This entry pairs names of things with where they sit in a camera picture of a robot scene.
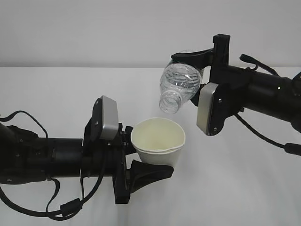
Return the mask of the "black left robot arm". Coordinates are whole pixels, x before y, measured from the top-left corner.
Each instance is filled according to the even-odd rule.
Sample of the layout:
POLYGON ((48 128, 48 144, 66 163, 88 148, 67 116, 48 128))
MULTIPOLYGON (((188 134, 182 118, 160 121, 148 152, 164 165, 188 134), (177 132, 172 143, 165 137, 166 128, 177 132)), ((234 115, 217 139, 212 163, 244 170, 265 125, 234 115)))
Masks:
POLYGON ((116 204, 127 204, 130 195, 151 183, 170 178, 173 167, 133 161, 132 127, 107 129, 88 123, 83 138, 41 138, 16 126, 0 129, 0 181, 20 185, 48 178, 111 177, 116 204))

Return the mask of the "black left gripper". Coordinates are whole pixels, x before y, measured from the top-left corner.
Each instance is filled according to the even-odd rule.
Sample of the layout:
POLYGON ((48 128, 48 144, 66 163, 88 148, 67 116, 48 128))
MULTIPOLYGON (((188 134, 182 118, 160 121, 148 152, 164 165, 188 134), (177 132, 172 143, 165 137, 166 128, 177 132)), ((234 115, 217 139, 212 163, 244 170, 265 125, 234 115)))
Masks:
POLYGON ((82 149, 82 178, 97 177, 96 184, 83 198, 86 203, 92 198, 104 177, 111 177, 115 204, 127 204, 130 194, 172 176, 174 168, 169 165, 154 165, 133 160, 127 169, 126 156, 136 153, 131 140, 133 127, 119 123, 119 130, 112 141, 97 140, 82 149))

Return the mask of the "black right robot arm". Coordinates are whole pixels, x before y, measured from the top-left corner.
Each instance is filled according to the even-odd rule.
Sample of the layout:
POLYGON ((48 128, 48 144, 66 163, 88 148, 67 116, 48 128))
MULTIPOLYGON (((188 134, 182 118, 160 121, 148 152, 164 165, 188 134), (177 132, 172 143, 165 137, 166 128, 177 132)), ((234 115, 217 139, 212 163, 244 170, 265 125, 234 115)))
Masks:
POLYGON ((193 104, 198 107, 197 126, 215 136, 225 120, 244 108, 291 123, 301 130, 301 75, 293 79, 242 54, 240 60, 253 69, 229 65, 230 36, 213 37, 213 48, 192 53, 176 53, 171 58, 196 69, 210 67, 209 82, 201 85, 193 104))

